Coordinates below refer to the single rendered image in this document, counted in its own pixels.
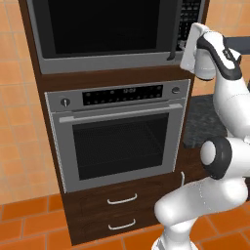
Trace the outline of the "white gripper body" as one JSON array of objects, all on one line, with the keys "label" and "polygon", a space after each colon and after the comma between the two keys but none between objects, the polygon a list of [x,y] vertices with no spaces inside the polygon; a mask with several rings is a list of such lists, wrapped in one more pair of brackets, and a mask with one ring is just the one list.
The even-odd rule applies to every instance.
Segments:
[{"label": "white gripper body", "polygon": [[180,64],[181,69],[193,74],[206,74],[210,70],[209,56],[196,46],[197,40],[208,30],[209,28],[206,25],[198,22],[191,25]]}]

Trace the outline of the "black and grey microwave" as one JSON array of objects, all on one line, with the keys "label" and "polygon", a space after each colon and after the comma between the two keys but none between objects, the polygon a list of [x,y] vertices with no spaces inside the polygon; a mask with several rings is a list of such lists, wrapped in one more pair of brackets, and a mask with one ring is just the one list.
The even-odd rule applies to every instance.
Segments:
[{"label": "black and grey microwave", "polygon": [[34,35],[34,42],[40,70],[43,74],[55,74],[176,64],[182,58],[183,50],[188,39],[190,26],[194,22],[202,20],[205,0],[183,0],[176,54],[175,58],[171,61],[167,61],[171,50],[169,52],[143,54],[45,59],[42,55],[36,18],[34,16],[34,9],[31,0],[27,0],[27,6],[28,12],[30,14],[31,27]]}]

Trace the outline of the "black microwave door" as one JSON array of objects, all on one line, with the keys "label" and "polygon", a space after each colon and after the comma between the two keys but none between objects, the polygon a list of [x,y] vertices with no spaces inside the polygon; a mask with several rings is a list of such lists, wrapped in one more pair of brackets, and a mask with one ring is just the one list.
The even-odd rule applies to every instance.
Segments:
[{"label": "black microwave door", "polygon": [[45,59],[171,50],[177,0],[31,0]]}]

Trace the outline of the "dark wood base cupboard door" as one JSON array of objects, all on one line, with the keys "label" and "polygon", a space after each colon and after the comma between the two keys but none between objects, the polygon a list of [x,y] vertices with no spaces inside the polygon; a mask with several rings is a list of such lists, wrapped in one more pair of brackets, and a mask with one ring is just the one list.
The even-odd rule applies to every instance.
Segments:
[{"label": "dark wood base cupboard door", "polygon": [[208,176],[201,164],[199,148],[181,147],[176,162],[176,170],[185,173],[185,184],[202,180]]}]

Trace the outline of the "oven door with window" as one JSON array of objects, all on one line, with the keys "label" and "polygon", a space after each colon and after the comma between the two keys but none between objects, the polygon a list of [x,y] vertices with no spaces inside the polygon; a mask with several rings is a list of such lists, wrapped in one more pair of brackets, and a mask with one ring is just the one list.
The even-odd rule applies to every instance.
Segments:
[{"label": "oven door with window", "polygon": [[185,107],[103,121],[69,122],[52,115],[63,191],[66,193],[171,173],[175,169]]}]

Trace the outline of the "tall dark wood cabinet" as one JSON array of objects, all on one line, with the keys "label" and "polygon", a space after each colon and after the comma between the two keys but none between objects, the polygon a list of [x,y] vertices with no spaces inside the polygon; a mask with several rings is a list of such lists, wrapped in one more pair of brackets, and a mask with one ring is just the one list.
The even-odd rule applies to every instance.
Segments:
[{"label": "tall dark wood cabinet", "polygon": [[[53,131],[50,125],[49,113],[46,107],[45,93],[47,91],[69,90],[76,89],[78,87],[106,87],[106,86],[121,86],[124,83],[149,83],[154,80],[160,81],[165,86],[169,86],[172,81],[188,80],[192,82],[194,76],[191,73],[180,69],[177,65],[157,66],[157,67],[143,67],[135,69],[116,69],[105,70],[101,72],[91,73],[67,73],[67,74],[43,74],[39,69],[38,56],[35,49],[34,35],[31,28],[30,14],[28,12],[27,0],[18,0],[21,8],[21,18],[25,30],[28,49],[31,57],[31,62],[36,79],[36,85],[38,89],[38,95],[41,103],[43,117],[46,125],[47,135],[49,138],[49,144],[54,161],[54,168],[57,175],[58,184],[61,185],[62,176],[60,172],[60,166],[57,159],[57,151],[53,139]],[[179,149],[187,148],[183,143],[179,143],[177,158]],[[181,178],[181,173],[176,170],[172,174],[162,175],[174,175]],[[62,204],[67,195],[71,193],[61,193]],[[67,227],[71,222],[77,219],[83,219],[85,217],[75,217],[67,215],[65,212]]]}]

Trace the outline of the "stainless steel oven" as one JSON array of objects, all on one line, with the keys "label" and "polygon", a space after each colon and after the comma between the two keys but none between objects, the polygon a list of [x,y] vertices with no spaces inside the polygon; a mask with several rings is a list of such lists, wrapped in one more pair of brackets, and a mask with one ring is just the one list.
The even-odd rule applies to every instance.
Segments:
[{"label": "stainless steel oven", "polygon": [[45,94],[66,193],[171,173],[190,81]]}]

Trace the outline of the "dark wood drawer front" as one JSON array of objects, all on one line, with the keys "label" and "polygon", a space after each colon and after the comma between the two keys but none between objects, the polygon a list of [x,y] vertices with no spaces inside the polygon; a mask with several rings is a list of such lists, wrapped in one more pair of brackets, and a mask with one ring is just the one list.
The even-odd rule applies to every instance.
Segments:
[{"label": "dark wood drawer front", "polygon": [[[107,225],[112,227],[130,224],[136,219],[136,224],[130,228],[120,230],[109,230]],[[90,215],[83,219],[77,219],[68,225],[71,243],[73,245],[106,238],[113,235],[125,233],[131,230],[142,229],[154,226],[158,223],[153,209],[112,211],[111,213],[101,213]]]},{"label": "dark wood drawer front", "polygon": [[[65,197],[63,204],[67,215],[85,217],[92,214],[109,213],[116,211],[139,210],[152,207],[162,195],[176,189],[181,179],[174,175],[162,175],[152,178],[135,180],[132,182],[97,187],[77,191]],[[133,197],[138,198],[132,202],[108,205],[107,200],[122,200]]]}]

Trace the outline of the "dark grey wall fitting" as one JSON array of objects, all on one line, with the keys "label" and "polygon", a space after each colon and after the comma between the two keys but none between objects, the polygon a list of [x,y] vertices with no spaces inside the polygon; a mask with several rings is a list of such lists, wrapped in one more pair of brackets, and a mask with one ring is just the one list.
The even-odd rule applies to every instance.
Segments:
[{"label": "dark grey wall fitting", "polygon": [[250,36],[227,37],[227,44],[241,55],[250,55]]}]

